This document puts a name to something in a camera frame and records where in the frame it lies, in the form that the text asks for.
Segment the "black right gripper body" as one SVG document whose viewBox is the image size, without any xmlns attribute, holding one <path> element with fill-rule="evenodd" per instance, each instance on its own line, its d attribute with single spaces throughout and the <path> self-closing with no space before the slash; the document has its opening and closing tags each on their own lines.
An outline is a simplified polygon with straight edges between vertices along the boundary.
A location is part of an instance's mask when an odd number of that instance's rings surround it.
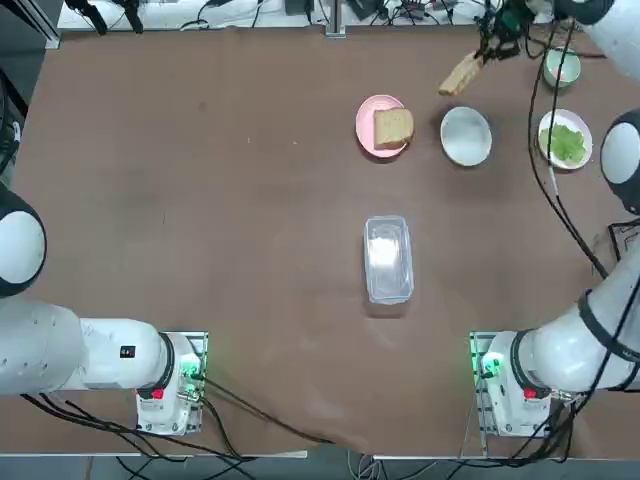
<svg viewBox="0 0 640 480">
<path fill-rule="evenodd" d="M 508 30 L 526 30 L 534 22 L 536 14 L 525 0 L 502 0 L 497 2 L 497 23 Z"/>
</svg>

